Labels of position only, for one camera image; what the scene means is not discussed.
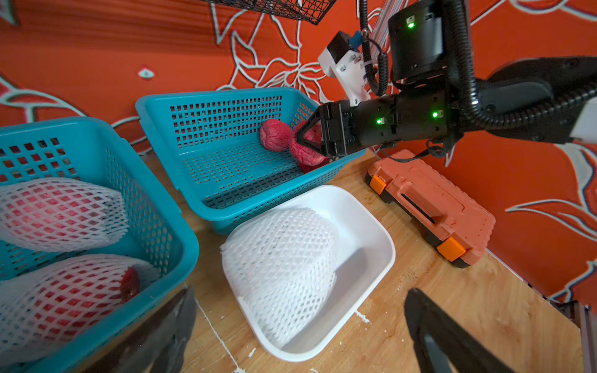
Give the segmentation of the teal basket with netted apples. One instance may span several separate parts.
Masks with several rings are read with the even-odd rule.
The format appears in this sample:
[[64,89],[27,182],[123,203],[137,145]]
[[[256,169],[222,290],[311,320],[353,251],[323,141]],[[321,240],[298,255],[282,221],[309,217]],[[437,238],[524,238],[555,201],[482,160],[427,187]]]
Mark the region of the teal basket with netted apples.
[[182,284],[199,245],[109,124],[1,130],[1,370],[67,372]]

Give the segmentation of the teal basket for bare apples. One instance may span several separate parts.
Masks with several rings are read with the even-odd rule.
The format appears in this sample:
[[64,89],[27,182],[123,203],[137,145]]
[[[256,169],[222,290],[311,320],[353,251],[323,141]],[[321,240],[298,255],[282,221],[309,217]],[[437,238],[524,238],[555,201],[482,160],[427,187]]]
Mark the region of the teal basket for bare apples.
[[293,88],[222,90],[144,96],[139,122],[174,187],[190,209],[225,236],[239,224],[330,182],[364,150],[304,173],[289,152],[271,152],[261,124],[292,127],[315,101]]

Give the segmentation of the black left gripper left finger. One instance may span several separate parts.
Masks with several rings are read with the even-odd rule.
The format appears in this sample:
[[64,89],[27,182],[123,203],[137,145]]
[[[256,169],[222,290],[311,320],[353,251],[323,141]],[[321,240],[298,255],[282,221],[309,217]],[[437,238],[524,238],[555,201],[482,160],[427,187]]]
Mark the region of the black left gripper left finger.
[[192,288],[178,292],[88,372],[180,372],[197,306]]

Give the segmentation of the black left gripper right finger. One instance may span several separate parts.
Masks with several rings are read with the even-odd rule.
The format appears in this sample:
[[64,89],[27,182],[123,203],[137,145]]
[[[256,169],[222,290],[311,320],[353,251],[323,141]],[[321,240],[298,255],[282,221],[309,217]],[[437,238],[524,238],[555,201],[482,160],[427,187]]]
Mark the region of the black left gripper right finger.
[[511,372],[418,288],[407,292],[404,315],[422,372]]

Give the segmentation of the white plastic tub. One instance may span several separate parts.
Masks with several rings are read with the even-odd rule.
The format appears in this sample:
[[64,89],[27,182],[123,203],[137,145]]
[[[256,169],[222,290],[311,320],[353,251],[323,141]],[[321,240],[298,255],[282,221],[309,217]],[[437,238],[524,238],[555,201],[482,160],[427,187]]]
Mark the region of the white plastic tub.
[[222,268],[260,345],[288,362],[319,354],[390,271],[390,234],[348,191],[324,185],[236,227]]

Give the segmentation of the orange tool case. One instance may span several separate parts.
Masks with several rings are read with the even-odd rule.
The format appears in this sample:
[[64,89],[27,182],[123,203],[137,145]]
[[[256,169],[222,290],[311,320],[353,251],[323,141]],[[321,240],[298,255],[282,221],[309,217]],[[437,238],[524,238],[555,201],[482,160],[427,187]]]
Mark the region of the orange tool case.
[[476,264],[488,247],[493,214],[409,150],[396,156],[374,162],[365,183],[418,221],[428,244],[453,266]]

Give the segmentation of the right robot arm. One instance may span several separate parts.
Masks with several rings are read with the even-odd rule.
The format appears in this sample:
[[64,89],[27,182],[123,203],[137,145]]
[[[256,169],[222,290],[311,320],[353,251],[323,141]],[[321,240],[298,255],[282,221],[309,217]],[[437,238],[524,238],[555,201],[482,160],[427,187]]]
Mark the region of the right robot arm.
[[390,17],[390,52],[361,15],[359,32],[339,33],[321,66],[346,99],[327,103],[294,143],[323,157],[425,141],[423,156],[446,157],[468,132],[565,145],[596,142],[594,57],[532,58],[488,79],[474,71],[465,1],[419,1]]

